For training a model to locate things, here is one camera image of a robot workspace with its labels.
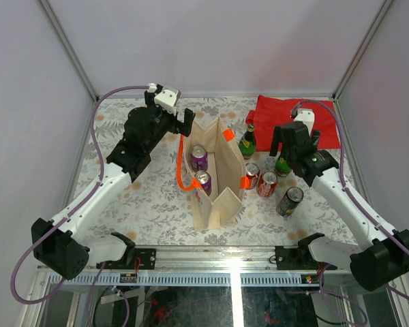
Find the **green glass bottle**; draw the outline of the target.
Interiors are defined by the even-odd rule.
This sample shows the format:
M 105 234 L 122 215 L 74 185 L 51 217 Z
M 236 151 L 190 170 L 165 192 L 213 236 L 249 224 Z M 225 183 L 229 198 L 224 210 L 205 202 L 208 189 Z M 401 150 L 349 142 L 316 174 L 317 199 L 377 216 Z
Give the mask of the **green glass bottle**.
M 279 156 L 275 162 L 274 171 L 278 176 L 286 177 L 292 172 L 292 169 L 287 161 L 282 156 Z
M 256 152 L 256 138 L 254 135 L 255 126 L 248 124 L 246 132 L 239 141 L 239 150 L 244 159 L 249 159 Z

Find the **purple soda can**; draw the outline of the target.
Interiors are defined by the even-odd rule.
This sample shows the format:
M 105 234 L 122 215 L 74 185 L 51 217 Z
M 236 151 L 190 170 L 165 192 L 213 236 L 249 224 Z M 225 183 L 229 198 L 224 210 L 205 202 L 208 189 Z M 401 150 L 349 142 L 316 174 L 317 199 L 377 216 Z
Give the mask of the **purple soda can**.
M 195 173 L 194 177 L 200 183 L 204 192 L 210 196 L 212 192 L 211 175 L 205 170 L 199 170 Z
M 197 145 L 192 148 L 190 153 L 192 170 L 194 172 L 208 170 L 208 153 L 205 147 Z

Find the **beige canvas bag orange handles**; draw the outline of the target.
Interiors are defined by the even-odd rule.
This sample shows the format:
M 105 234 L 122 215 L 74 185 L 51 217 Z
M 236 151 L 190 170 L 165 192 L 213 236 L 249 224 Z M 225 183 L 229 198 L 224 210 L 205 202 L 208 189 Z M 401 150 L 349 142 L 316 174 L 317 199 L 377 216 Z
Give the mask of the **beige canvas bag orange handles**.
M 196 146 L 207 152 L 210 190 L 195 177 L 192 151 Z M 243 195 L 249 181 L 244 158 L 234 132 L 221 117 L 207 127 L 192 124 L 188 137 L 181 136 L 177 155 L 177 183 L 190 194 L 193 224 L 197 231 L 219 229 L 236 224 L 235 216 L 242 209 Z

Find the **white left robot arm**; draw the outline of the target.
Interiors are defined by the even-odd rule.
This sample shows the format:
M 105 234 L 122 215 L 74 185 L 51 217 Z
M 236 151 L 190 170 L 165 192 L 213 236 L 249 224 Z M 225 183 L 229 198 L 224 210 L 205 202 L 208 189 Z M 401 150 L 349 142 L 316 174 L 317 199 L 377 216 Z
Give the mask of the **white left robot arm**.
M 145 89 L 145 105 L 132 109 L 120 141 L 88 187 L 51 220 L 39 218 L 31 227 L 33 254 L 65 280 L 77 277 L 86 266 L 104 264 L 129 268 L 136 259 L 135 244 L 112 232 L 91 240 L 85 237 L 105 207 L 131 185 L 151 162 L 151 151 L 166 133 L 188 136 L 195 118 L 185 110 L 178 119 L 176 105 L 180 91 L 151 83 Z

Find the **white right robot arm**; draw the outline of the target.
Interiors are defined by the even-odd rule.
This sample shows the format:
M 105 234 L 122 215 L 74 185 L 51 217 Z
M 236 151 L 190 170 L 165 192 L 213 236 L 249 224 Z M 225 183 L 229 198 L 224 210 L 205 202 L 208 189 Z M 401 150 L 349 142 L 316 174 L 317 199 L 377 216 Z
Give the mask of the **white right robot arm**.
M 342 165 L 328 151 L 317 148 L 303 122 L 275 127 L 270 154 L 277 153 L 331 205 L 357 242 L 341 243 L 320 233 L 309 236 L 297 251 L 302 267 L 310 269 L 323 262 L 348 270 L 367 291 L 409 272 L 409 230 L 398 231 L 377 214 L 346 182 Z

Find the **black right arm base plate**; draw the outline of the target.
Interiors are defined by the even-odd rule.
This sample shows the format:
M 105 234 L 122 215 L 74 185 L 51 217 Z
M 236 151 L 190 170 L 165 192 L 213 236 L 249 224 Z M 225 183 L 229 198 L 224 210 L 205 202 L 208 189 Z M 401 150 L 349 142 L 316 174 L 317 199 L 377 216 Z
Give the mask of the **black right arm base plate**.
M 325 265 L 312 257 L 308 246 L 276 246 L 275 259 L 278 270 L 319 270 Z

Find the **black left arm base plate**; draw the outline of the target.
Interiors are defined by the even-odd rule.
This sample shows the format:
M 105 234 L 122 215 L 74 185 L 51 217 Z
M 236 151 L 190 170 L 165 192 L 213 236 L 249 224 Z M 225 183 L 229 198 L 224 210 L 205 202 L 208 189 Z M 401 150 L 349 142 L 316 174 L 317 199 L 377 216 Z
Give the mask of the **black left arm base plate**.
M 135 248 L 128 251 L 120 260 L 107 261 L 104 268 L 111 270 L 153 270 L 156 254 L 156 249 Z

